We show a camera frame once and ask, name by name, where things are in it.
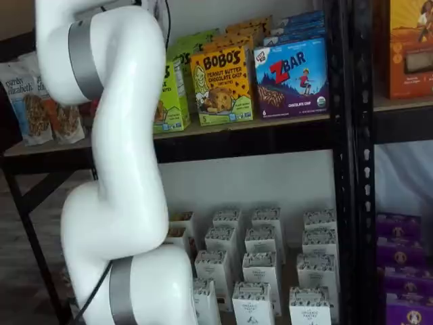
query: bobo's peanut butter chocolate chip box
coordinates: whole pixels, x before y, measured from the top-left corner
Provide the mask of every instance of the bobo's peanut butter chocolate chip box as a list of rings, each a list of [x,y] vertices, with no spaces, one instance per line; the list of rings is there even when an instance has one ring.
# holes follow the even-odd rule
[[[252,120],[250,50],[233,45],[191,57],[201,125]]]

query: black cable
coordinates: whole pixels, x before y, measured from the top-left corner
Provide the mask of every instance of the black cable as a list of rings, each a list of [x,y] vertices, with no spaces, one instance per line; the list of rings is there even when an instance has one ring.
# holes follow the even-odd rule
[[[87,298],[87,301],[84,304],[83,308],[80,309],[80,311],[78,312],[78,314],[76,315],[76,317],[73,320],[71,320],[67,325],[76,325],[76,324],[78,324],[78,321],[80,320],[81,316],[83,316],[84,312],[86,311],[86,309],[88,308],[88,306],[92,302],[93,298],[95,298],[95,295],[96,295],[97,291],[99,290],[99,288],[101,287],[102,282],[106,279],[107,274],[110,271],[112,264],[113,264],[113,262],[110,261],[109,264],[107,265],[106,269],[104,270],[103,274],[101,275],[101,278],[97,282],[95,288],[91,292],[89,298]]]

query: child illustration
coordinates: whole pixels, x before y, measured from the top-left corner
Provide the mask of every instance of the child illustration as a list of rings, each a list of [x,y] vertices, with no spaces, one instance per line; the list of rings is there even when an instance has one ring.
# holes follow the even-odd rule
[[[302,88],[305,88],[304,90],[304,95],[309,95],[310,94],[310,90],[311,90],[311,84],[310,82],[313,82],[313,80],[309,80],[309,73],[310,70],[308,68],[305,68],[303,71],[303,75],[300,76],[299,78],[296,78],[296,80],[300,80],[300,86]]]

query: bobo's box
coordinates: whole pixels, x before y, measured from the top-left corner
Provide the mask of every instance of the bobo's box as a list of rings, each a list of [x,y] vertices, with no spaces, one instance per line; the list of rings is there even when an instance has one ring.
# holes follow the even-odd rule
[[[386,325],[433,324],[433,297],[413,293],[386,294]]]
[[[154,133],[184,130],[190,123],[180,60],[166,63],[160,101],[155,111]]]
[[[251,68],[247,45],[200,52],[191,57],[201,125],[252,120],[254,71]]]
[[[254,50],[263,118],[327,112],[326,48],[322,38]]]
[[[376,234],[421,240],[421,217],[379,212],[376,217]]]

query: orange box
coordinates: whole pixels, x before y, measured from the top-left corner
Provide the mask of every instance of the orange box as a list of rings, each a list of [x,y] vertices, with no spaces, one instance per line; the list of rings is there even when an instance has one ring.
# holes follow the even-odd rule
[[[257,25],[261,25],[263,28],[263,34],[265,36],[269,36],[271,34],[272,29],[272,16],[262,17],[262,18],[254,18],[250,20],[246,20],[245,22],[240,22],[238,24],[229,25],[226,27],[225,31],[227,33],[235,32],[239,29],[254,27]]]

